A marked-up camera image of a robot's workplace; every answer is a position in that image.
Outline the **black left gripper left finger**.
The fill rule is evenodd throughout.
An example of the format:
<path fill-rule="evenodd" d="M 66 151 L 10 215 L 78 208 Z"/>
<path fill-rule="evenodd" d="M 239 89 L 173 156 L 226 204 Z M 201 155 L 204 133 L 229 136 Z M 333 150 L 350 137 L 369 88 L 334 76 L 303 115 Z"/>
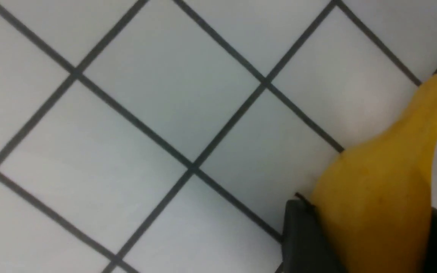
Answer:
<path fill-rule="evenodd" d="M 286 202 L 281 242 L 284 273 L 345 273 L 319 223 L 316 206 L 295 193 Z"/>

